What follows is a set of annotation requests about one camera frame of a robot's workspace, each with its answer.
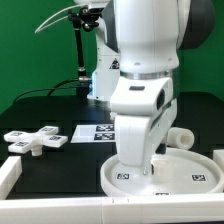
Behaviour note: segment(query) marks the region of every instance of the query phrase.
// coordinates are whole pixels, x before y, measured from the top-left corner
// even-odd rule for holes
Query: white circular tray
[[[108,196],[149,196],[222,192],[223,172],[211,159],[181,149],[167,148],[152,158],[154,174],[124,166],[115,155],[101,168],[101,186]]]

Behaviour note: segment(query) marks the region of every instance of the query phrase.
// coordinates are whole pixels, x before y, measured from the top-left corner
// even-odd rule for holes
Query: white cross-shaped object
[[[58,131],[58,127],[45,126],[35,133],[12,131],[4,135],[4,139],[14,142],[8,147],[9,152],[25,154],[31,151],[32,156],[40,156],[43,145],[59,148],[68,141],[68,137],[56,135]]]

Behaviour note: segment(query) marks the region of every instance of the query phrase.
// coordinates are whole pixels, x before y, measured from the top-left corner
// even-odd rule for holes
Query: black tabletop
[[[181,93],[174,126],[193,131],[191,149],[212,157],[224,149],[224,103],[208,93]],[[75,96],[30,97],[0,115],[0,165],[10,155],[3,135],[20,130],[36,132],[51,125],[69,137],[61,148],[43,147],[40,157],[22,155],[23,174],[8,199],[104,196],[100,168],[116,153],[115,143],[70,143],[77,125],[108,124],[110,110]]]

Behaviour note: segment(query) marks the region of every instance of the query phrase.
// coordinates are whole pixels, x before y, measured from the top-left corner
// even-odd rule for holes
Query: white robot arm
[[[88,9],[104,8],[109,0],[74,0],[77,4],[86,4]],[[120,76],[120,54],[109,48],[104,42],[105,23],[102,18],[95,29],[97,43],[97,65],[92,73],[92,91],[88,99],[108,104],[117,86]]]
[[[115,0],[121,77],[111,98],[119,160],[151,174],[151,156],[177,113],[172,70],[178,67],[176,0]]]

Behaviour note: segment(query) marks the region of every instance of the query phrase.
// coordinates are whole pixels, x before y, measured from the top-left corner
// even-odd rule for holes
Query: green backdrop
[[[72,25],[64,20],[34,34],[50,15],[73,5],[72,0],[7,0],[0,7],[0,113],[22,92],[53,87],[76,77],[77,60]],[[223,0],[213,0],[216,27],[199,49],[179,52],[180,90],[211,92],[224,100]],[[85,64],[96,64],[95,35],[83,32]],[[71,91],[57,94],[72,94]]]

